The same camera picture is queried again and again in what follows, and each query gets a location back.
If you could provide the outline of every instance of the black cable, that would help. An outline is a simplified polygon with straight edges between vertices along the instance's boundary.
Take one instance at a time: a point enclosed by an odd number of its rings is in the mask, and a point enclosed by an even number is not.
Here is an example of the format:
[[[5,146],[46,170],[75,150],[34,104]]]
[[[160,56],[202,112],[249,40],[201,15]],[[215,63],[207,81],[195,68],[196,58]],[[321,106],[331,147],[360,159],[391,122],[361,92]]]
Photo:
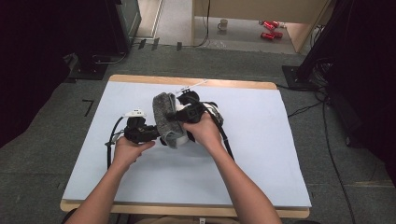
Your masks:
[[[207,39],[209,38],[209,14],[210,14],[210,0],[207,4],[207,13],[206,13],[206,36],[204,40],[198,46],[193,46],[193,48],[201,47],[204,43],[206,43]]]
[[[323,63],[316,63],[314,70],[313,70],[313,79],[312,81],[315,82],[320,87],[328,86],[327,80],[324,78],[325,74],[327,73],[327,68],[323,68],[325,66]]]
[[[116,60],[116,61],[113,61],[113,62],[108,62],[108,63],[101,63],[101,62],[95,61],[93,58],[94,58],[94,57],[97,57],[97,56],[98,56],[98,55],[96,55],[96,54],[92,55],[92,62],[93,62],[93,63],[96,63],[96,64],[114,64],[114,63],[119,63],[119,62],[121,62],[121,61],[125,58],[126,53],[123,53],[123,55],[122,55],[122,57],[121,57],[120,59],[118,59],[118,60]]]
[[[289,90],[289,91],[317,91],[319,89],[319,87],[317,89],[294,89],[294,88],[282,86],[280,84],[276,84],[276,86],[278,88],[286,89],[286,90]]]
[[[111,145],[114,145],[113,143],[113,136],[116,135],[114,133],[117,129],[117,126],[119,126],[120,121],[123,119],[123,117],[120,117],[119,120],[117,120],[116,124],[114,125],[113,131],[111,132],[110,139],[108,140],[105,145],[107,146],[107,169],[110,168],[111,165]]]
[[[321,93],[321,94],[324,96],[324,98],[323,98],[323,99],[320,99],[320,98],[318,97],[318,93]],[[324,103],[325,100],[326,100],[326,98],[328,97],[327,94],[326,94],[325,92],[323,92],[323,91],[315,91],[314,94],[315,94],[315,98],[317,98],[317,100],[320,101],[320,102],[322,102],[322,103]]]
[[[204,11],[204,1],[201,2],[201,9],[202,9],[202,11]],[[206,29],[206,37],[207,37],[206,41],[207,40],[209,41],[209,43],[206,46],[210,45],[210,39],[209,39],[209,12],[210,12],[210,6],[208,6],[208,9],[207,9],[206,22],[205,22],[205,17],[204,16],[202,17],[202,22],[203,22],[204,27]]]
[[[337,168],[337,166],[335,165],[335,162],[334,162],[334,157],[332,156],[332,150],[330,148],[330,141],[329,141],[329,132],[327,130],[327,120],[326,120],[325,107],[326,107],[326,103],[323,103],[322,115],[323,115],[323,122],[324,122],[324,132],[325,132],[325,135],[326,135],[327,149],[329,151],[330,159],[332,160],[332,166],[334,168],[335,173],[337,174],[337,177],[338,177],[338,180],[340,182],[341,188],[342,188],[342,190],[344,192],[344,196],[346,198],[347,207],[349,208],[349,214],[350,214],[350,216],[352,218],[352,223],[356,224],[355,216],[353,214],[353,210],[352,210],[352,206],[351,206],[350,201],[349,201],[349,197],[347,196],[347,191],[346,191],[346,188],[344,186],[344,182],[341,179],[340,173],[338,172],[338,168]]]
[[[288,118],[291,118],[291,117],[296,116],[298,114],[304,113],[305,111],[309,110],[310,108],[315,107],[317,105],[320,105],[321,103],[322,102],[318,102],[318,103],[316,103],[314,105],[309,105],[309,106],[305,106],[303,108],[300,108],[300,109],[294,111],[293,113],[291,113],[290,115],[288,115]]]
[[[139,43],[135,43],[135,44],[132,44],[132,47],[134,47],[134,46],[138,46],[138,45],[140,45],[140,42]],[[175,47],[175,45],[163,45],[163,44],[156,44],[156,46],[161,46],[161,47]]]
[[[186,96],[186,98],[188,98],[188,99],[194,101],[194,102],[197,103],[197,104],[200,104],[201,107],[203,107],[203,108],[205,109],[205,111],[209,114],[210,118],[212,118],[212,120],[213,120],[213,122],[215,123],[216,127],[218,127],[218,129],[219,129],[219,132],[220,132],[221,137],[222,137],[222,139],[223,139],[224,146],[225,146],[225,148],[227,149],[228,155],[230,155],[230,157],[233,159],[233,161],[235,161],[235,159],[233,158],[233,152],[231,151],[231,147],[230,147],[230,144],[229,144],[229,142],[228,142],[228,137],[227,137],[227,135],[225,134],[224,129],[223,129],[223,128],[221,127],[221,125],[219,124],[219,121],[218,121],[218,119],[215,117],[215,115],[212,114],[212,112],[211,112],[202,102],[197,101],[196,99],[194,99],[194,98],[192,98],[192,97],[190,97],[190,96]]]

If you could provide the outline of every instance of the finger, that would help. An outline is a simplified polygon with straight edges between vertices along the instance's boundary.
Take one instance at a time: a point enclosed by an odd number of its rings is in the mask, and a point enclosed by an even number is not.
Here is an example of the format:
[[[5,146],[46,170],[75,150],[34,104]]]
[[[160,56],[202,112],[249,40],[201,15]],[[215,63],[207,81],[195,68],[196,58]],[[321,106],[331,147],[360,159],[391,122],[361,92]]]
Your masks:
[[[189,131],[191,129],[191,125],[193,125],[193,124],[190,124],[190,123],[182,123],[181,124],[181,126],[187,131]]]
[[[204,118],[210,118],[210,115],[209,115],[207,112],[205,112],[205,113],[201,116],[201,119],[204,119]]]
[[[129,140],[128,140],[126,137],[124,137],[124,136],[121,136],[121,137],[117,140],[116,145],[127,145],[127,146],[131,146],[131,147],[138,147],[138,144],[136,144],[136,143],[134,143],[134,142],[132,142],[132,141],[129,141]]]
[[[154,145],[155,145],[155,142],[154,141],[150,141],[150,142],[147,142],[147,143],[145,143],[143,145],[140,145],[138,148],[139,148],[139,150],[141,152],[143,152],[144,150],[147,150],[147,149],[149,149],[151,147],[154,147]]]

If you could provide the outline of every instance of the black equipment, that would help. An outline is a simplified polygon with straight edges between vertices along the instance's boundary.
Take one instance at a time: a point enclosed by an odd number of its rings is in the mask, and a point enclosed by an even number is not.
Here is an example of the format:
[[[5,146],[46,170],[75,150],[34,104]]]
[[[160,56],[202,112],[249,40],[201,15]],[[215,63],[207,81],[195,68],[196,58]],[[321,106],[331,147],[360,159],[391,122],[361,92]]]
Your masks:
[[[148,126],[145,122],[146,120],[141,117],[128,118],[127,125],[124,129],[124,136],[136,144],[157,139],[160,136],[157,127]]]
[[[217,105],[213,102],[202,103],[199,101],[199,96],[195,91],[186,90],[183,91],[177,99],[181,104],[185,105],[182,110],[176,111],[175,108],[175,95],[172,93],[161,93],[153,99],[153,110],[154,117],[157,125],[147,125],[146,120],[139,116],[138,110],[135,110],[134,116],[129,117],[127,120],[127,126],[123,131],[115,133],[117,126],[123,117],[119,118],[116,122],[113,131],[111,132],[110,138],[105,145],[107,146],[107,168],[111,165],[111,145],[114,145],[118,136],[124,133],[124,136],[136,144],[142,142],[148,142],[161,137],[161,142],[165,146],[172,148],[177,147],[177,138],[186,132],[181,128],[180,122],[190,122],[197,123],[201,120],[201,116],[208,112],[210,117],[215,122],[219,129],[219,132],[223,138],[224,145],[226,146],[227,152],[233,158],[233,153],[231,152],[230,145],[228,143],[228,138],[225,132],[221,128],[223,123],[223,118],[219,111],[217,110]],[[186,136],[190,140],[193,139],[192,134],[186,133]]]

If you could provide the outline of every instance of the black device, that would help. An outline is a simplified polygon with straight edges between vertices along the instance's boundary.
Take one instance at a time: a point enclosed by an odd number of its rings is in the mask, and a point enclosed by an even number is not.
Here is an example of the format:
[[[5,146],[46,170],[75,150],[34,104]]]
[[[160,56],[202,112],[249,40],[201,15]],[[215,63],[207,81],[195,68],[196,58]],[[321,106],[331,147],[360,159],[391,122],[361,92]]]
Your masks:
[[[333,63],[334,54],[339,52],[339,46],[344,41],[344,36],[340,34],[343,34],[347,27],[347,15],[351,2],[352,0],[336,2],[331,18],[302,64],[299,66],[282,65],[282,71],[290,89],[315,90],[318,88],[312,83],[312,71],[319,63]]]
[[[199,95],[195,91],[190,90],[183,91],[183,94],[177,97],[177,99],[182,105],[187,106],[178,110],[176,114],[174,116],[171,115],[170,118],[182,122],[198,123],[201,120],[201,116],[207,111],[207,109],[210,109],[210,112],[215,115],[219,125],[222,125],[223,118],[217,110],[218,105],[216,105],[216,103],[200,102]]]
[[[124,136],[136,144],[157,139],[160,136],[157,127],[147,125],[145,122],[146,120],[141,117],[128,118]]]

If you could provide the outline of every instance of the white plastic part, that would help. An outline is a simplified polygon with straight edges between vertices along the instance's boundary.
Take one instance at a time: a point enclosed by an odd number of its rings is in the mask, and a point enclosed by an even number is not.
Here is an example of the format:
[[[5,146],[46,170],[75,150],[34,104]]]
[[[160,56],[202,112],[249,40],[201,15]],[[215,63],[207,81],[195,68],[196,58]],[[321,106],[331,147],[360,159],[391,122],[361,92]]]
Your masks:
[[[121,135],[121,133],[115,134],[115,135],[113,136],[113,138],[111,139],[111,142],[112,142],[112,143],[117,142],[117,140],[119,140],[120,135]]]
[[[189,137],[187,135],[181,136],[176,140],[176,146],[180,147],[189,141]]]
[[[135,109],[123,115],[124,118],[145,117],[146,113],[141,109]]]
[[[186,91],[186,90],[189,90],[189,89],[191,89],[194,86],[199,86],[199,85],[204,84],[206,82],[207,82],[207,79],[204,78],[204,80],[198,82],[197,84],[194,84],[192,86],[186,86],[186,87],[182,88],[180,91],[176,91],[176,94],[181,93],[181,92]]]
[[[219,109],[217,107],[215,107],[214,105],[210,105],[207,103],[204,103],[204,106],[212,113],[212,114],[217,114],[220,113]]]
[[[185,105],[176,105],[176,111],[182,110],[186,107]]]

